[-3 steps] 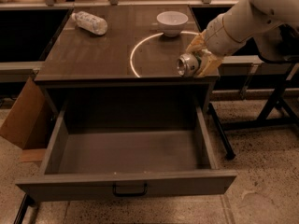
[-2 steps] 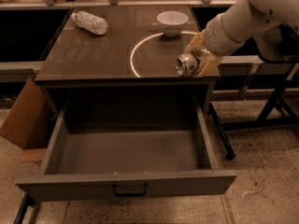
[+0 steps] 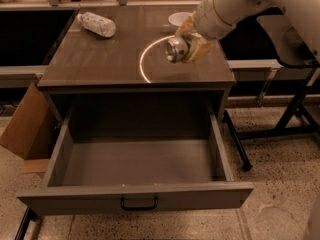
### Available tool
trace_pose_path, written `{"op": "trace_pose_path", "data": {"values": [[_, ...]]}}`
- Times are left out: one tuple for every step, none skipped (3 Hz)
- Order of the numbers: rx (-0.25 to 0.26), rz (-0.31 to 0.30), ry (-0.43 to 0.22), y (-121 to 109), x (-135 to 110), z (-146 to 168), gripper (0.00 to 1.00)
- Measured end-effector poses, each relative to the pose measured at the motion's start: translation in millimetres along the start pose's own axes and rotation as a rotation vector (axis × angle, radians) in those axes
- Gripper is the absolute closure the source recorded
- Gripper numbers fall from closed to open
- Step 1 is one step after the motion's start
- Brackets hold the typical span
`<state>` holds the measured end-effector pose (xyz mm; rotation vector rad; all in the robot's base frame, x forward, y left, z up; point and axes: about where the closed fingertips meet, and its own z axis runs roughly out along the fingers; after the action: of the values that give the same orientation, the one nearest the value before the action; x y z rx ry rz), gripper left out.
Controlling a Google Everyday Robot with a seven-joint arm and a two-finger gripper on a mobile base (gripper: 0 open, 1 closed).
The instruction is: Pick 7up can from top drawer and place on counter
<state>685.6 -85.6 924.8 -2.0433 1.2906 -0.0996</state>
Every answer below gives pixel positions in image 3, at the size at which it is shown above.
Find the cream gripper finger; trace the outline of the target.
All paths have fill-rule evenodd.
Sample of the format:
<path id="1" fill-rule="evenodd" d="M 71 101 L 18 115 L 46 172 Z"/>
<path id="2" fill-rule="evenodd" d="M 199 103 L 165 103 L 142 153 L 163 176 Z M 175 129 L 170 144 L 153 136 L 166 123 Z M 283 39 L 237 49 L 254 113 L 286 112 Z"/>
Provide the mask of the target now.
<path id="1" fill-rule="evenodd" d="M 197 33 L 187 36 L 186 41 L 189 44 L 189 52 L 184 59 L 186 63 L 201 59 L 212 49 L 212 43 Z"/>
<path id="2" fill-rule="evenodd" d="M 191 37 L 196 33 L 194 25 L 195 13 L 190 13 L 175 31 L 175 35 L 179 37 Z"/>

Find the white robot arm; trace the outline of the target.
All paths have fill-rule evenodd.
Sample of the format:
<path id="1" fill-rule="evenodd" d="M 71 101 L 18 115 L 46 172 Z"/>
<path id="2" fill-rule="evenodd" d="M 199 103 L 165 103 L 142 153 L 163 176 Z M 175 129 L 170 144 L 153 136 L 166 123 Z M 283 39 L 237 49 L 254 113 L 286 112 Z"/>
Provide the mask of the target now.
<path id="1" fill-rule="evenodd" d="M 315 56 L 320 51 L 320 0 L 203 0 L 177 29 L 190 49 L 184 62 L 202 58 L 209 42 L 226 37 L 243 19 L 270 7 L 279 8 Z"/>

